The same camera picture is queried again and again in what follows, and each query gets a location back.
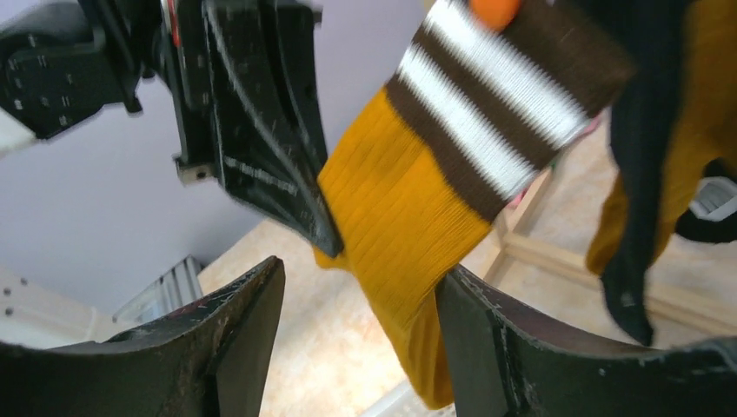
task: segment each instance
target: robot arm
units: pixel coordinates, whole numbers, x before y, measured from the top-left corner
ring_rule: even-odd
[[[57,0],[0,27],[0,155],[122,104],[142,78],[169,87],[183,183],[235,200],[328,255],[342,242],[317,186],[327,160],[313,30],[296,0]]]

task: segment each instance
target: white wall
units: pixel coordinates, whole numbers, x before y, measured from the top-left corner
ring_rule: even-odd
[[[0,0],[0,20],[31,6]],[[322,0],[316,32],[330,148],[398,64],[422,19],[407,0]],[[168,92],[140,88],[145,114],[109,109],[52,146],[0,161],[0,264],[113,313],[188,254],[211,261],[259,217],[215,184],[185,189]]]

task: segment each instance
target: orange ball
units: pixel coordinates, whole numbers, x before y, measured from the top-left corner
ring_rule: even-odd
[[[522,0],[469,0],[476,16],[491,30],[503,30],[515,18]]]

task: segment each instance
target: yellow cloth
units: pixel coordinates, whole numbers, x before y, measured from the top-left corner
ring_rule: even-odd
[[[345,250],[336,259],[315,252],[318,264],[354,274],[415,391],[429,407],[447,406],[454,396],[434,289],[490,225],[446,184],[385,89],[345,133],[319,182]]]
[[[693,2],[687,21],[684,107],[663,171],[654,259],[665,251],[678,218],[694,199],[704,167],[721,157],[737,167],[737,2]],[[600,275],[619,247],[627,197],[619,176],[604,202],[586,257]]]

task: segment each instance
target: cloth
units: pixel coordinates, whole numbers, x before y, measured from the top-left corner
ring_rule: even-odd
[[[567,6],[524,2],[496,34],[439,0],[319,175],[353,273],[415,391],[454,399],[434,289],[632,75]]]
[[[647,268],[663,253],[676,222],[694,199],[704,167],[720,157],[737,166],[737,3],[625,3],[653,8],[650,19],[625,19],[636,37],[631,42],[658,39],[651,33],[658,14],[667,11],[672,21],[661,31],[660,42],[641,44],[641,48],[650,45],[650,50],[639,55],[634,50],[643,66],[640,81],[631,84],[624,100],[614,106],[611,147],[620,174],[603,204],[586,264],[602,275],[609,311],[617,323],[648,345],[653,330],[643,302]],[[670,34],[668,39],[662,38],[664,33]],[[627,40],[623,34],[615,37]],[[678,42],[682,46],[674,48]],[[650,54],[659,59],[645,59]],[[683,55],[681,64],[678,55]],[[685,76],[674,73],[681,67]],[[675,96],[673,89],[680,94]]]
[[[675,233],[704,243],[737,241],[737,176],[722,160],[704,169],[695,198],[675,223]]]

